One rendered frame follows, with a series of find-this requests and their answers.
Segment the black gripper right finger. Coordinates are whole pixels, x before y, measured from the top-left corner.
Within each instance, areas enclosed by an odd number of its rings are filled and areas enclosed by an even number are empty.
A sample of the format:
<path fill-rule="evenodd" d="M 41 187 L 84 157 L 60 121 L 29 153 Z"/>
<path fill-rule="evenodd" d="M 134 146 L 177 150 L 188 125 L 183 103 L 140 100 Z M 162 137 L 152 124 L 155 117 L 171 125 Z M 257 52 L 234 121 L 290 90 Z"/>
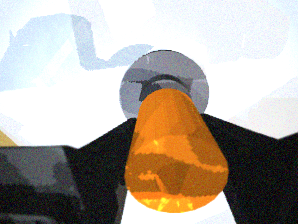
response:
<path fill-rule="evenodd" d="M 227 160 L 224 197 L 236 224 L 285 224 L 298 195 L 298 132 L 273 138 L 202 113 Z"/>

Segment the orange knob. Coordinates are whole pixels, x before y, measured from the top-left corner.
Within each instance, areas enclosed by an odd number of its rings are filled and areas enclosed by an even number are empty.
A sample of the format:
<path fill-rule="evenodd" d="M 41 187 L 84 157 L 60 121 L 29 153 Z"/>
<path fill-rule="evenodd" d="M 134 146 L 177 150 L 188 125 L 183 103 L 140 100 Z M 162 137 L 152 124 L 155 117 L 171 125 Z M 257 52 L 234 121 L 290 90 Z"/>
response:
<path fill-rule="evenodd" d="M 160 89 L 142 102 L 124 173 L 130 195 L 145 207 L 185 213 L 222 193 L 227 160 L 192 99 Z"/>

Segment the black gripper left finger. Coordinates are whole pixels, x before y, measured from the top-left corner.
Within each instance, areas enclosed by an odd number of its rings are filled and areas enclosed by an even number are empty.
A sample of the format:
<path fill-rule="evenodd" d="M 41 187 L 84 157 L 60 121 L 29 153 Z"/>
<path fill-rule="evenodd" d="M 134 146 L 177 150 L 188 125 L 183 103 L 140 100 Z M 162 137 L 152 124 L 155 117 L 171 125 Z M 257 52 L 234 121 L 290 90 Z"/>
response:
<path fill-rule="evenodd" d="M 129 118 L 79 148 L 0 146 L 0 191 L 62 193 L 80 224 L 121 224 L 136 121 Z"/>

